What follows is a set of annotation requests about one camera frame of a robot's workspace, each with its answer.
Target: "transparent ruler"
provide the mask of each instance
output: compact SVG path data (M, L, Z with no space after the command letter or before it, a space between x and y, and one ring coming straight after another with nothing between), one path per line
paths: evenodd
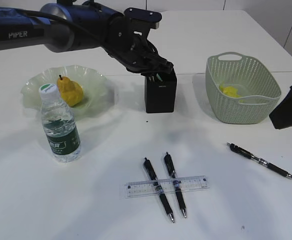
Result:
M158 182L165 194L175 193L174 184L179 184L182 192L192 192L209 189L209 182L206 176L188 176L179 178L159 179L152 181L128 182L124 185L125 198L136 198L150 195L157 195L154 183Z

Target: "black pen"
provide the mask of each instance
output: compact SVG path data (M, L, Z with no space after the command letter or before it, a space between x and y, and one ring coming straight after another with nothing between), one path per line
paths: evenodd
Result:
M156 173L153 169L153 166L151 164L151 161L149 161L146 157L145 157L145 162L144 162L144 167L150 177L150 180L157 180L157 176L156 176ZM157 182L157 181L154 181L153 183L157 193L158 193L158 196L159 196L159 199L161 201L161 204L163 205L164 209L165 209L165 212L166 214L169 216L170 220L172 223L175 222L175 219L174 219L174 215L173 215L173 210L171 209L171 206L170 204L168 203L168 200L166 198L166 195L164 193L164 190L162 188L162 186Z
M173 160L171 158L171 155L168 154L168 152L166 152L166 156L164 157L164 161L165 161L165 164L167 167L168 175L172 179L176 179L177 174L175 172ZM187 218L186 205L184 202L184 198L183 198L182 190L180 188L180 184L179 184L178 180L172 181L172 184L174 185L174 188L175 188L175 194L176 194L176 198L178 201L179 209L181 210L181 213L184 216L184 218Z
M276 166L276 165L274 165L274 164L272 164L272 163L270 163L270 162L268 162L260 157L255 156L254 154L250 153L249 151L246 151L245 149L243 149L239 146L236 146L233 143L227 143L227 145L229 146L230 150L232 150L234 153L242 155L247 159L254 160L255 162L259 163L260 165L274 171L275 173L278 173L279 175L282 175L283 177L292 179L292 175L288 171L285 171L285 170L279 168L278 166Z

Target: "bottle cap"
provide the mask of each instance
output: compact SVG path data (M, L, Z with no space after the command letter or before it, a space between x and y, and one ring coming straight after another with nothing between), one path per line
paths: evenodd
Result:
M48 83L39 88L39 94L42 100L54 100L61 97L56 84Z

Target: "pen tip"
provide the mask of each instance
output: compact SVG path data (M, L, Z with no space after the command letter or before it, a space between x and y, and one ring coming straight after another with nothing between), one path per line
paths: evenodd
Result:
M184 218L187 218L186 209L183 208L183 209L181 210L181 212L182 212L183 217L184 217Z
M171 222L174 224L175 223L174 214L170 213L170 214L168 214L168 216L170 217Z
M287 177L290 178L290 179L292 179L292 175L290 173L287 174Z

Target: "basket handle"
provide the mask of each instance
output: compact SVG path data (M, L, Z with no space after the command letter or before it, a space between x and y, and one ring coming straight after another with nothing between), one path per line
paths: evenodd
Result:
M242 100L249 100L249 99L252 99L252 100L260 99L260 100L264 100L266 102L263 102L263 103L244 103L244 102L241 102ZM268 97L268 96L261 96L261 95L243 96L240 99L238 99L238 104L241 104L241 105L266 105L272 100L274 100L274 98Z
M236 56L239 56L240 59L239 59L239 60L221 60L221 59L220 59L220 57L222 57L222 56L227 56L227 55L236 55ZM238 53L238 52L235 52L235 51L227 51L227 52L224 52L224 53L218 54L218 55L216 55L215 57L217 57L217 59L218 59L219 61L240 61L240 60L242 60L242 58L245 58L246 56L243 55L243 54L240 54L240 53Z

